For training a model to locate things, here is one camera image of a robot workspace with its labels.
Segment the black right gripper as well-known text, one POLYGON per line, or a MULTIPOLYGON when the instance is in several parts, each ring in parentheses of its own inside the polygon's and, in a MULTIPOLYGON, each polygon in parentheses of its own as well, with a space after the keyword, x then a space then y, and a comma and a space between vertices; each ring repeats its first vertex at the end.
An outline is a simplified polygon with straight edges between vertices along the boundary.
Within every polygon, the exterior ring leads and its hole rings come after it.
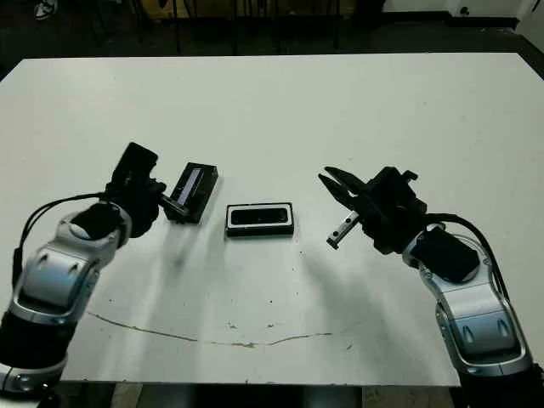
POLYGON ((363 193, 351 196, 364 189, 363 181, 337 167, 328 166, 325 171, 331 177, 319 174, 319 180, 337 202, 350 210, 326 239, 332 248, 337 249, 348 232, 359 224, 380 253, 401 253, 423 229, 428 206, 415 195, 363 193))

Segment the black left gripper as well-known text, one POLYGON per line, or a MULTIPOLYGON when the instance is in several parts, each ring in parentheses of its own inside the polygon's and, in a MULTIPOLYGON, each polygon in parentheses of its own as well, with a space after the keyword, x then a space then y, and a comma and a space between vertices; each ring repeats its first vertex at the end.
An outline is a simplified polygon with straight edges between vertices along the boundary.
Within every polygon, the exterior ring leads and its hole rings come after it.
POLYGON ((109 182, 105 187, 105 197, 118 205, 131 219, 131 238, 145 234, 156 221, 159 207, 173 213, 174 220, 180 224, 198 224, 198 215, 174 199, 181 195, 182 186, 175 185, 169 197, 164 194, 167 186, 156 180, 143 182, 129 181, 125 184, 109 182))

